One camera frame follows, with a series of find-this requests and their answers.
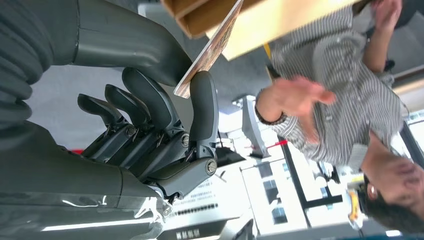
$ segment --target man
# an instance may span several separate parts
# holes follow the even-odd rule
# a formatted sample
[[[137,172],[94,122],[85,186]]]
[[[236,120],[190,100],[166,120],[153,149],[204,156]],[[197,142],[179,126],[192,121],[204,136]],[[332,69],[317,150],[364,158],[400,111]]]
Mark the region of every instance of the man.
[[[402,126],[401,101],[383,73],[402,0],[377,0],[375,32],[352,30],[347,7],[280,39],[272,51],[282,76],[259,93],[259,119],[314,161],[366,176],[366,212],[404,233],[424,233],[424,170],[389,150]]]

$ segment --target metal bracket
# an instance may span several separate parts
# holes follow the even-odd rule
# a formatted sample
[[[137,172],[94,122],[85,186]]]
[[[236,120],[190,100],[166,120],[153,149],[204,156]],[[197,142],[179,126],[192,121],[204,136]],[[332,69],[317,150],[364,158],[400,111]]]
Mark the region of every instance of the metal bracket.
[[[235,105],[240,106],[243,114],[243,123],[241,130],[244,135],[250,140],[253,145],[252,157],[255,158],[268,158],[270,154],[265,146],[261,137],[258,122],[255,115],[254,101],[255,97],[251,95],[244,96],[243,98],[234,102]]]

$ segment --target human hand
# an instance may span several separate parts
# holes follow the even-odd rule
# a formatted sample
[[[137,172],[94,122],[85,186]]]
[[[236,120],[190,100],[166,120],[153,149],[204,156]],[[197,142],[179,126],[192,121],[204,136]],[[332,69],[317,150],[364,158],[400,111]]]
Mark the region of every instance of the human hand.
[[[295,76],[291,81],[280,78],[264,89],[256,102],[259,114],[268,122],[275,122],[282,113],[296,116],[303,134],[310,143],[318,143],[314,121],[315,103],[332,104],[336,95],[316,82],[303,76]]]
[[[375,29],[393,32],[402,12],[402,0],[374,0],[371,4],[375,11]]]

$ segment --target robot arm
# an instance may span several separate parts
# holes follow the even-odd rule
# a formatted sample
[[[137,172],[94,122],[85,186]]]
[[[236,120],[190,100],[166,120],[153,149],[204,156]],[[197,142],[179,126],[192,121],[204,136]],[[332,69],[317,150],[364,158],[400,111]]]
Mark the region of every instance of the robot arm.
[[[23,100],[50,65],[131,67],[150,81],[176,86],[192,61],[172,35],[103,0],[6,0],[0,18],[0,176],[7,180],[0,181],[0,192],[157,197],[127,169],[59,148],[47,130],[26,121],[31,110]],[[148,176],[166,196],[183,197],[216,168],[218,106],[211,76],[198,73],[190,91],[194,154]]]
[[[192,61],[161,25],[104,0],[21,0],[47,31],[53,65],[132,67],[174,87]]]

